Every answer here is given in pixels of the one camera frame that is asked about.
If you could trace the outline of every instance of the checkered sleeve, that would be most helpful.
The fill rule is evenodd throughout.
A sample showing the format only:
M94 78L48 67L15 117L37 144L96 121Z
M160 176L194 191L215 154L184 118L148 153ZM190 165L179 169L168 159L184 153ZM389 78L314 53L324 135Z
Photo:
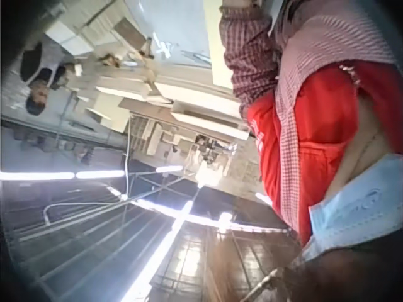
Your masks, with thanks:
M222 6L220 36L225 47L224 60L233 72L232 85L246 118L248 107L277 84L278 66L273 60L274 41L268 36L271 18L259 6Z

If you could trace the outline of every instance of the woman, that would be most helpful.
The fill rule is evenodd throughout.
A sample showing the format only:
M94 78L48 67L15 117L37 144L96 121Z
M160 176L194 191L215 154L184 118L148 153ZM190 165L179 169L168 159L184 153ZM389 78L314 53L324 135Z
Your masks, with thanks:
M378 301L403 265L403 85L388 45L354 1L284 1L270 36L253 1L221 12L265 190L305 246L272 278L275 301Z

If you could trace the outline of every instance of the metal rail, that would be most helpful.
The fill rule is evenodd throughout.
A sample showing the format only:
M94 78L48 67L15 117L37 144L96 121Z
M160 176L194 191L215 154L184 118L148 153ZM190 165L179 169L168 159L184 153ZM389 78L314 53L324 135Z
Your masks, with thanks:
M175 242L174 242L174 243L175 243L175 244L174 244L174 248L172 249L171 255L169 256L169 260L167 261L166 268L165 268L165 270L164 270L164 274L162 275L162 278L161 278L161 285L162 285L162 282L163 282L163 280L164 280L164 278L165 278L165 276L166 276L166 273L168 272L169 265L171 264L171 261L172 261L172 259L173 259L173 257L174 257L174 254L175 254L175 252L176 252L177 249L178 249L178 238L175 238Z
M132 210L134 210L134 209L137 209L137 208L134 208L134 207L133 207L133 208L129 209L129 210L127 211L127 213L130 212L130 211L132 211ZM36 256L31 257L31 258L29 258L27 261L21 262L20 265L21 265L21 266L25 266L25 265L27 265L28 263L35 262L35 261L37 261L37 260L39 260L39 259L41 259L41 258L43 258L43 257L45 257L45 256L47 256L47 255L49 255L49 254L51 254L52 252L55 252L56 250L58 250L58 249L60 249L60 248L62 248L62 247L67 246L69 243L73 242L74 240L80 240L80 239L82 239L83 237L88 236L88 235L94 233L95 231L99 230L101 227L104 227L105 225L111 223L113 220L117 220L117 219L118 219L120 216L122 216L122 215L123 215L123 213L117 214L117 215L115 215L114 217L110 218L109 220L106 220L106 221L104 221L103 223L100 223L99 225L96 225L96 226L90 228L89 230L86 230L85 232L82 232L82 233L79 234L78 236L75 236L75 237L72 237L72 238L70 238L70 239L68 239L68 240L66 240L66 241L63 241L61 244L56 245L56 246L52 247L51 249L47 249L47 250L44 251L43 253L40 253L40 254L38 254L38 255L36 255Z
M249 277L248 277L248 275L247 275L245 263L244 263L244 261L243 261L243 259L242 259L241 250L240 250L239 245L238 245L238 243L237 243L237 240L236 240L236 238L235 238L235 236L234 236L234 232L231 231L231 234L232 234L232 241L233 241L233 243L234 243L234 245L235 245L235 248L236 248L236 251L237 251L237 254L238 254L239 261L241 262L242 269L244 270L244 274L245 274L245 279L246 279L247 285L249 286L249 290L251 290L251 289L252 289L252 284L251 284L251 281L249 280Z
M149 179L147 179L147 178L145 178L145 177L138 177L138 178L139 178L140 180L142 180L142 181L148 182L149 184L153 184L153 185L155 185L155 186L160 186L160 184L159 184L158 182L151 181L151 180L149 180ZM175 193L175 194L177 194L177 195L180 195L180 196L189 198L189 199L192 198L191 195L187 195L187 194L185 194L185 193L178 192L178 191L176 191L176 190L174 190L174 189L171 189L170 187L167 187L166 190L169 191L169 192Z
M203 266L203 288L201 289L201 302L205 300L205 288L206 288L206 274L207 274L207 253L208 253L208 238L209 238L209 227L206 227L206 235L204 239L204 266Z
M259 266L260 270L262 271L263 275L267 274L266 270L263 268L262 263L260 262L258 255L256 254L255 250L253 249L253 246L250 243L248 243L248 246L251 249L252 254L255 257L256 262L258 263L258 266Z
M94 197L95 191L93 191L93 190L86 190L85 193L90 195L91 198L96 198L99 202L102 202L102 203L108 202L108 201L110 201L111 203L115 203L115 204L117 203L117 197L116 196L111 195L111 196L107 196L107 197L103 196L103 198L98 198L98 195L97 195L97 196ZM47 206L52 207L53 205L65 203L65 201L75 201L77 199L87 198L88 195L86 195L86 194L80 194L78 196L74 196L73 198L63 198L58 203L48 204ZM90 205L89 203L82 203L82 206L78 205L78 204L81 204L81 203L70 202L68 204L71 204L72 207L68 208L66 210L58 211L59 219L63 219L66 216L71 216L71 215L76 215L76 214L79 214L79 213L84 213L85 211L89 211L90 209L95 210L94 206L90 206L90 207L87 206L87 204ZM33 230L38 230L41 227L44 227L43 222L42 222L43 219L39 217L39 215L44 216L43 213L42 213L42 209L43 209L42 204L36 204L34 206L29 206L29 207L26 207L26 208L16 208L16 209L13 209L13 210L9 210L6 213L7 213L7 215L8 214L15 215L18 212L29 211L30 212L30 218L35 217L36 214L38 215L38 218L35 221L31 222L29 226L24 226L24 225L21 226L18 223L15 225L15 223L13 223L14 229L18 231L20 236L23 236L23 234L30 233Z
M138 218L140 218L141 216L144 215L144 213L147 213L147 211L143 211L141 212L139 215L135 216L134 218L132 218L131 220L129 220L127 223L124 224L124 228L127 227L129 224L131 224L132 222L134 222L135 220L137 220ZM63 268L67 267L69 264L73 263L74 261L76 261L77 259L81 258L83 255L85 255L86 253L88 253L90 250L95 249L97 246L101 245L102 243L106 242L107 240L109 240L110 238L112 238L115 234L117 234L119 231L119 228L117 228L115 231L111 232L109 235L103 237L101 240L98 240L96 243L90 245L88 248L86 248L85 250L82 250L80 253L76 254L75 256L71 257L69 260L63 262L61 265L55 267L54 269L52 269L51 271L48 271L46 274L40 276L40 280L42 281L46 281L47 279L49 279L50 277L54 276L56 273L60 272Z
M178 290L179 282L181 281L181 278L182 278L183 269L184 269L184 265L185 265L185 263L186 263L186 258L187 258L187 256L188 256L189 249L190 249L190 242L188 242L188 247L186 248L186 253L184 253L184 258L183 258L183 263L182 263L181 272L179 273L178 280L176 281L176 286L175 286L174 292L176 292L176 291Z
M45 224L49 226L50 225L50 220L49 220L47 211L50 208L53 208L55 206L87 206L87 205L94 205L94 204L97 204L97 205L100 204L100 205L103 205L103 206L111 206L111 205L117 204L117 203L92 203L92 202L89 202L89 203L54 203L54 204L50 204L50 205L46 206L43 209L43 211L42 211L43 219L45 220Z
M131 236L123 245L121 245L118 249L116 249L114 252L112 252L109 256L107 256L104 260L102 260L101 263L99 263L96 267L94 267L93 269L91 269L83 278L80 279L79 282L75 283L75 285L70 288L70 290L68 290L67 292L65 292L60 299L64 300L66 299L68 296L70 296L77 288L80 288L85 282L86 280L88 280L92 275L95 274L95 272L97 272L103 265L105 265L108 261L110 261L112 258L114 258L119 252L121 252L125 247L127 247L127 245L129 245L134 239L137 238L137 236L139 236L153 221L155 221L157 219L157 217L159 217L159 215L156 215L155 217L153 217L153 219L151 219L150 221L148 221L142 228L140 228L133 236ZM161 232L164 227L167 225L167 223L163 223L162 227L160 227L160 229L158 229L158 231L156 232L156 234L158 234L159 232Z
M24 241L27 241L27 240L31 240L31 239L34 239L34 238L37 238L37 237L40 237L40 236L43 236L43 235L46 235L46 234L49 234L49 233L58 231L58 230L61 230L61 229L63 229L63 228L70 227L70 226L75 225L75 224L77 224L77 223L82 223L82 222L84 222L84 221L86 221L86 220L88 220L88 219L92 219L92 218L94 218L94 217L97 217L97 216L99 216L99 215L102 215L102 214L104 214L104 213L107 213L107 212L109 212L109 211L112 211L112 210L114 210L114 209L117 209L117 208L119 208L119 207L121 207L121 206L124 206L124 205L126 205L126 204L132 203L132 202L135 201L136 199L140 199L140 198L146 197L146 196L148 196L148 195L154 194L155 192L159 192L159 191L165 189L165 188L168 187L168 186L171 186L171 185L173 185L173 184L176 184L176 183L179 182L179 181L182 181L183 179L187 178L187 177L190 176L190 175L191 175L191 174L188 174L187 176L180 177L180 178L176 179L175 181L171 181L171 182L167 183L166 185L161 186L161 187L158 188L158 189L155 189L155 190L153 190L153 191L149 191L149 192L146 192L146 193L143 193L143 194L139 194L139 195L137 195L137 196L135 196L135 197L133 197L133 198L128 199L127 201L121 201L121 202L119 202L119 203L117 203L117 204L115 204L115 205L113 205L113 206L103 206L103 207L101 207L100 209L89 210L89 211L86 212L86 213L81 213L81 214L79 214L79 215L74 215L74 216L72 216L72 217L68 217L68 218L65 218L65 219L63 219L63 220L59 220L57 223L62 223L62 222L65 222L65 221L70 221L70 220L73 220L73 221L67 222L67 223L65 223L65 224L63 224L63 225L57 225L57 226L53 226L53 227L50 227L50 228L46 228L46 229L44 229L44 230L42 230L42 231L33 233L33 234L31 234L31 235L27 235L27 236L21 237L21 238L20 238L20 242L24 242ZM95 211L98 211L98 212L96 212L96 213L94 213L94 214L92 214L92 215L88 215L88 216L79 218L79 217L81 217L81 216L84 216L84 215L89 214L89 213L93 213L93 212L95 212Z
M171 281L172 284L175 284L175 283L178 282L178 283L182 283L182 284L185 284L185 285L188 285L188 286L191 286L191 287L200 287L200 285L198 285L198 284L190 283L190 282L187 282L187 281L179 281L179 280L177 280L177 279L170 278L170 277L164 277L163 279L168 280L168 281ZM162 287L168 288L168 289L172 289L172 288L173 288L173 285L172 285L172 286L162 285ZM182 289L178 289L177 291L186 292L185 290L182 290Z
M136 258L132 261L132 263L128 266L127 270L124 272L125 276L128 275L129 272L132 272L134 270L134 266L137 264L137 261L144 255L144 253L147 251L147 249L149 248L149 246L151 245L151 242L157 237L157 233L159 233L160 231L162 231L163 229L165 229L165 226L167 224L163 224L163 226L156 232L156 234L152 237L152 240L150 240L150 242L142 249L141 253L139 255L136 256Z

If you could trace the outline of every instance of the blue face mask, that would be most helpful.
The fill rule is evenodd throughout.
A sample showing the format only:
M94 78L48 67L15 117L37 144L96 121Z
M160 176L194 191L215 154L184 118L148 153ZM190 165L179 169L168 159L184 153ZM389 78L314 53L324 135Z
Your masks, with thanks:
M388 154L332 198L309 208L305 261L337 247L386 236L403 225L403 156Z

